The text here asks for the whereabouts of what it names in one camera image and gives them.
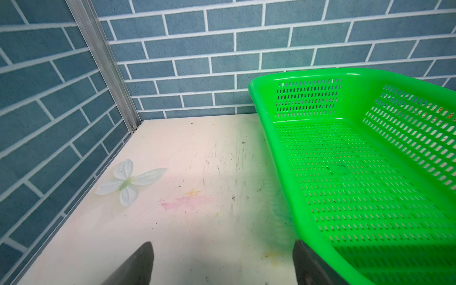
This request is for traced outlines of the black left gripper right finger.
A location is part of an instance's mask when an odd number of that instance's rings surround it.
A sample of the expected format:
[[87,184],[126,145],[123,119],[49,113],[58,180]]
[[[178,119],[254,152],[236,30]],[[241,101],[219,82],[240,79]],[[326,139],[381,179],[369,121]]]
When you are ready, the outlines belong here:
[[292,257],[299,285],[347,285],[347,281],[304,241],[296,240]]

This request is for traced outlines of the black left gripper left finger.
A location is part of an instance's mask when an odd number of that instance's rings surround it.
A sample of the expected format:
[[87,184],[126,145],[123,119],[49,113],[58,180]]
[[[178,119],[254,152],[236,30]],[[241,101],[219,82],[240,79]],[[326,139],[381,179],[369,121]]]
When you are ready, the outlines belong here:
[[150,241],[142,244],[102,285],[149,285],[154,262]]

